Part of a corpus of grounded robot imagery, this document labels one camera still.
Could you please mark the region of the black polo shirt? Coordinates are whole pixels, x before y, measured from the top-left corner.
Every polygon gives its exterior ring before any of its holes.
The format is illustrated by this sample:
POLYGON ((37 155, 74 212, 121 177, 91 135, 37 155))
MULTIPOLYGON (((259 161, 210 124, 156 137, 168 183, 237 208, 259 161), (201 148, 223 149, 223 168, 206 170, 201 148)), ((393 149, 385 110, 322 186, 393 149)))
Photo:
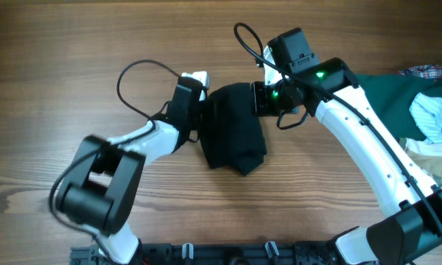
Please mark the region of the black polo shirt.
POLYGON ((267 147, 252 104, 248 82, 226 85, 207 97, 198 135, 210 168, 228 166, 246 176, 263 164, 267 147))

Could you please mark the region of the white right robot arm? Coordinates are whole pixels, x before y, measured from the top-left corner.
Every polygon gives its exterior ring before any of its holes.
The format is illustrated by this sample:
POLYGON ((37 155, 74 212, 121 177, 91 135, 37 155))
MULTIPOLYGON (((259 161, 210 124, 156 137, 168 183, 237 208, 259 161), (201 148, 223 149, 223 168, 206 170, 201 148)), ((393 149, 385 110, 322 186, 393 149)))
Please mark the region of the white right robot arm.
POLYGON ((412 264, 442 246, 442 188, 394 140, 342 60, 294 73, 262 57, 256 64, 264 80, 252 86, 255 114, 282 118, 304 107, 343 145, 385 215, 331 239, 331 264, 412 264))

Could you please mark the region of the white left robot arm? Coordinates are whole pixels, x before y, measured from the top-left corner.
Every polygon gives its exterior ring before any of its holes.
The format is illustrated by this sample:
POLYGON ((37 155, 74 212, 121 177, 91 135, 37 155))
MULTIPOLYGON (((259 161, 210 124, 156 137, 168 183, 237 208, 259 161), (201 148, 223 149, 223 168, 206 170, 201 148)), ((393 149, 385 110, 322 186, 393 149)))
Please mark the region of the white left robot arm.
POLYGON ((208 87, 205 71, 181 74, 161 112, 127 135, 85 137, 72 164, 52 186, 52 215, 65 214, 70 220, 67 227, 89 234, 109 264, 134 262, 140 241, 127 219, 142 170, 189 140, 208 87))

